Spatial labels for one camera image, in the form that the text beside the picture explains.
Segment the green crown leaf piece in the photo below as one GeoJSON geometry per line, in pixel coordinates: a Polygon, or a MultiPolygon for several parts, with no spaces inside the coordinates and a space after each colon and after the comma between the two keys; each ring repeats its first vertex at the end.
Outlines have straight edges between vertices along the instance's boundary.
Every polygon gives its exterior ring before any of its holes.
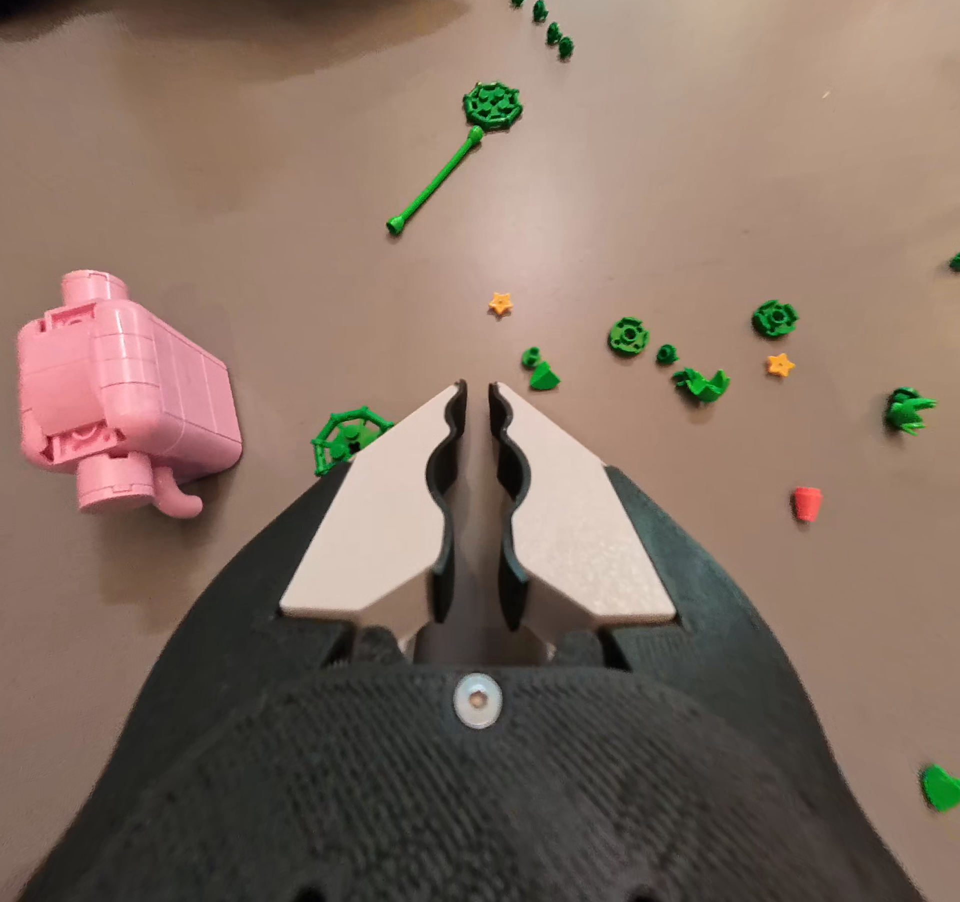
{"type": "Polygon", "coordinates": [[[671,376],[672,382],[679,389],[702,404],[713,404],[718,401],[729,389],[730,376],[724,370],[717,370],[711,377],[691,367],[684,367],[671,376]]]}

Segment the pink brick model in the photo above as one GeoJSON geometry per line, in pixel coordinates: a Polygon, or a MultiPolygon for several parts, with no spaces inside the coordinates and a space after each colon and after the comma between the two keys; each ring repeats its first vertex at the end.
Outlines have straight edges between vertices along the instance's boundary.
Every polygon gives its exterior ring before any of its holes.
{"type": "Polygon", "coordinates": [[[67,272],[60,291],[17,336],[23,456],[74,476],[80,512],[197,517],[203,501],[182,486],[242,456],[228,368],[111,273],[67,272]]]}

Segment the green spiky leaf piece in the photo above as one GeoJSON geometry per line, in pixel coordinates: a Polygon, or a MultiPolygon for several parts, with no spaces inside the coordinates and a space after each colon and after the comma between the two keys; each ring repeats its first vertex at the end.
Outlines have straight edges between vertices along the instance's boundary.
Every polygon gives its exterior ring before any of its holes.
{"type": "Polygon", "coordinates": [[[892,432],[915,437],[926,428],[923,414],[937,405],[937,400],[923,396],[915,388],[897,387],[887,397],[884,424],[892,432]]]}

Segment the green stem rod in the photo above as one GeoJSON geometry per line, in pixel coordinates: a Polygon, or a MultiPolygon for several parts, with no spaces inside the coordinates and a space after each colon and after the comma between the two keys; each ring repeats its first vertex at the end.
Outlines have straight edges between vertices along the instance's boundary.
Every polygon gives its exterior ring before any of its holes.
{"type": "Polygon", "coordinates": [[[484,129],[479,125],[472,126],[463,143],[457,148],[453,156],[438,171],[433,179],[414,197],[414,199],[398,214],[390,217],[386,222],[386,229],[391,237],[402,235],[406,224],[419,212],[426,201],[430,200],[440,186],[461,165],[467,156],[477,149],[485,137],[484,129]]]}

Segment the green web plate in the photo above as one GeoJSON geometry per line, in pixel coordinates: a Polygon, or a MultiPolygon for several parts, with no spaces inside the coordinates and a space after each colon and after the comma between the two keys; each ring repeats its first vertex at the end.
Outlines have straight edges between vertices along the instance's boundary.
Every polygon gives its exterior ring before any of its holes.
{"type": "Polygon", "coordinates": [[[395,426],[367,405],[331,413],[310,440],[314,473],[322,478],[336,465],[351,462],[363,449],[395,426]]]}
{"type": "Polygon", "coordinates": [[[484,132],[508,130],[523,113],[520,91],[500,81],[476,83],[462,108],[467,122],[484,132]]]}

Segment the round green flower plate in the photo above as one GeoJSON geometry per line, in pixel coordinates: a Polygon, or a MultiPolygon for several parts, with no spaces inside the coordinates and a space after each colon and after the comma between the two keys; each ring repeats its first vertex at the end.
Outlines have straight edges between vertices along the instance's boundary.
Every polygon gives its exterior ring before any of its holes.
{"type": "Polygon", "coordinates": [[[650,332],[640,318],[623,316],[613,323],[607,334],[607,347],[618,357],[632,358],[644,352],[650,332]]]}
{"type": "Polygon", "coordinates": [[[766,339],[778,339],[794,332],[799,321],[797,310],[789,303],[770,299],[751,314],[751,325],[766,339]]]}

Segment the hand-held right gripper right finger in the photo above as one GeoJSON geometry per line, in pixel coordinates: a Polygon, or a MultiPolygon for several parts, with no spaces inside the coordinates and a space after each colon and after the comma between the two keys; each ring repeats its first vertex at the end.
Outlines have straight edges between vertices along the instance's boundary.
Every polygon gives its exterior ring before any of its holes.
{"type": "Polygon", "coordinates": [[[606,463],[510,386],[487,388],[503,508],[497,594],[511,632],[660,626],[676,606],[606,463]]]}

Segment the row of small green studs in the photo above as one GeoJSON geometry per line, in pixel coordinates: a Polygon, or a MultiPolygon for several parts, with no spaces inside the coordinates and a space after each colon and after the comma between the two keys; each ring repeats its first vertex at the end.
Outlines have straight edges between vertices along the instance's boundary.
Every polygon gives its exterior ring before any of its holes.
{"type": "Polygon", "coordinates": [[[543,41],[547,48],[556,53],[558,59],[566,63],[575,51],[575,43],[569,33],[564,32],[558,21],[550,14],[545,0],[503,0],[514,11],[529,8],[531,21],[543,34],[543,41]]]}

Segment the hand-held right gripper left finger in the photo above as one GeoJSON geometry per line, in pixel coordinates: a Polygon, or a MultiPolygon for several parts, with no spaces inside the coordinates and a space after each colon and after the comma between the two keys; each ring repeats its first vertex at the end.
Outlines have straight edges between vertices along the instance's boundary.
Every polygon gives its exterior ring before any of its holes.
{"type": "Polygon", "coordinates": [[[453,515],[468,388],[457,380],[339,466],[342,480],[280,601],[296,619],[381,628],[412,656],[454,592],[453,515]]]}

